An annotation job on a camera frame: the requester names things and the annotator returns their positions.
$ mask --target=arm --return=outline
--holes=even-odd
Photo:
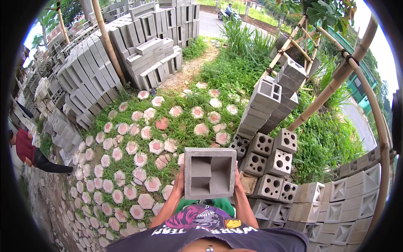
[[[182,164],[179,169],[179,173],[175,176],[175,185],[172,189],[172,192],[162,207],[161,211],[155,217],[154,221],[151,223],[149,228],[157,227],[161,225],[165,220],[169,219],[175,214],[175,210],[178,206],[179,201],[185,194],[185,175],[184,175],[185,166]]]
[[[234,199],[235,208],[237,210],[237,219],[254,228],[259,228],[258,222],[252,212],[248,198],[246,197],[245,191],[243,190],[241,181],[239,179],[238,162],[237,168],[235,169]]]

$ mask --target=concrete block with round holes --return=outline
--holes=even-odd
[[[257,133],[249,144],[248,152],[268,157],[272,153],[274,139],[268,135]]]
[[[280,149],[293,154],[297,151],[297,134],[287,129],[280,129],[274,139],[273,150]]]
[[[287,203],[293,203],[297,193],[297,188],[297,185],[284,181],[281,187],[279,199],[286,201]]]
[[[267,158],[251,152],[242,161],[241,170],[260,177],[264,174],[264,167],[266,163]]]
[[[290,175],[292,157],[292,154],[282,150],[274,150],[267,160],[264,173],[282,177]]]
[[[267,199],[278,199],[282,184],[283,179],[265,174],[258,179],[253,195]]]

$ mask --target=red shirt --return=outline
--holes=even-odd
[[[17,139],[15,141],[15,148],[17,156],[25,163],[25,158],[29,158],[33,163],[33,156],[35,153],[35,146],[32,146],[31,140],[28,138],[28,132],[19,129],[17,132]]]

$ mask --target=person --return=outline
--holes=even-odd
[[[73,171],[73,167],[50,162],[38,148],[32,146],[31,134],[22,129],[19,129],[16,135],[10,130],[8,141],[10,145],[15,145],[17,156],[29,167],[34,166],[50,173],[71,173]]]
[[[184,200],[184,187],[182,164],[168,200],[149,229],[109,244],[106,251],[307,251],[308,237],[297,230],[259,228],[242,188],[238,167],[235,169],[234,184],[236,218],[207,204],[191,204],[175,213]]]

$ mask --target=bamboo pole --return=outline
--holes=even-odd
[[[100,8],[100,4],[99,4],[98,0],[92,0],[92,6],[94,7],[95,17],[97,19],[98,27],[102,34],[102,39],[104,41],[103,45],[106,49],[106,53],[108,54],[109,59],[113,65],[113,67],[115,68],[115,71],[118,74],[120,81],[122,82],[122,84],[125,84],[126,83],[125,77],[123,75],[122,69],[120,68],[115,51],[113,50],[109,35],[105,29],[105,23],[104,23],[104,19],[102,17],[101,8]]]

